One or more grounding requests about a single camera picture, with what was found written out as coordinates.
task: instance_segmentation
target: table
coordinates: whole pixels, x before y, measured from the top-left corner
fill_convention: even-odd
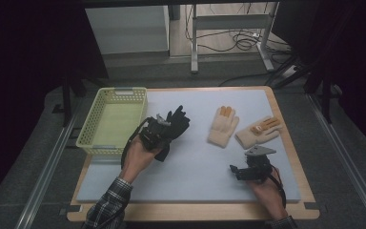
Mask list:
[[[273,91],[269,87],[238,87],[238,88],[182,88],[182,89],[148,89],[149,92],[172,91],[231,91],[231,90],[264,90],[273,114],[284,120],[275,101]],[[296,182],[299,186],[301,201],[288,203],[287,211],[295,219],[316,219],[319,210],[310,209],[307,205],[314,205],[315,198],[312,194],[308,180],[302,169],[302,165],[295,151],[285,123],[281,130],[281,138],[287,152],[288,159],[293,168]],[[78,212],[68,212],[70,221],[84,221],[88,210],[94,203],[78,202],[77,194],[82,181],[91,163],[91,156],[87,156],[81,171],[71,205],[80,206]],[[257,202],[248,203],[131,203],[126,208],[126,221],[185,221],[185,220],[261,220],[269,219],[269,214]]]

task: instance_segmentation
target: person's arm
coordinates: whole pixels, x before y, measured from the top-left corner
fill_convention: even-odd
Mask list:
[[[124,167],[107,192],[93,205],[87,214],[83,229],[118,228],[124,218],[124,209],[129,203],[132,183],[153,161],[160,149],[148,152],[137,136],[127,152]]]
[[[278,170],[273,169],[272,176],[279,180]],[[246,183],[254,191],[254,195],[260,204],[267,209],[272,217],[273,222],[270,225],[273,229],[297,228],[293,218],[285,210],[278,188],[272,180],[267,178],[263,183],[248,180]]]

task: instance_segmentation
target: yellow plastic basket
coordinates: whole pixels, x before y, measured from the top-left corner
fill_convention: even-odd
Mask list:
[[[102,88],[76,141],[90,155],[121,156],[124,147],[145,118],[146,88]]]

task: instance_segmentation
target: beige glove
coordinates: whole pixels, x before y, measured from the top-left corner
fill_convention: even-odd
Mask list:
[[[235,134],[237,141],[247,150],[255,144],[267,142],[279,135],[282,128],[280,121],[276,117],[265,116],[245,129]]]
[[[234,116],[235,111],[231,107],[220,107],[216,110],[215,117],[213,119],[213,125],[208,137],[208,140],[225,148],[230,140],[231,135],[234,133],[234,129],[239,122],[239,117]]]

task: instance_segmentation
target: metal stand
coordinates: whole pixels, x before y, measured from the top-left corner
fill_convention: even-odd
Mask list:
[[[272,4],[268,14],[217,16],[197,16],[196,5],[193,5],[192,73],[198,73],[197,31],[235,29],[264,29],[263,37],[256,45],[266,70],[272,72],[274,67],[266,52],[266,43],[275,19],[278,3],[273,2]]]

